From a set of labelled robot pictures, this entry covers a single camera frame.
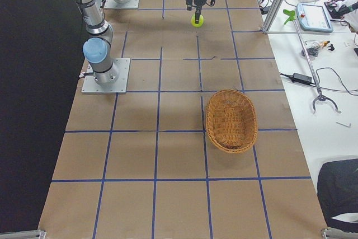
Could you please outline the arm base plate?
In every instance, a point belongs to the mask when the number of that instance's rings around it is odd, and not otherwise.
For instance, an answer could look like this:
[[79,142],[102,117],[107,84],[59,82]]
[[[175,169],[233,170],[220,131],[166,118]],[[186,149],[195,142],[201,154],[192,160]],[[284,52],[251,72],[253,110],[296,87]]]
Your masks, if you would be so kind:
[[113,59],[112,68],[106,73],[96,73],[88,64],[81,93],[83,94],[126,94],[130,70],[130,58]]
[[136,10],[140,0],[106,0],[105,9],[109,10]]

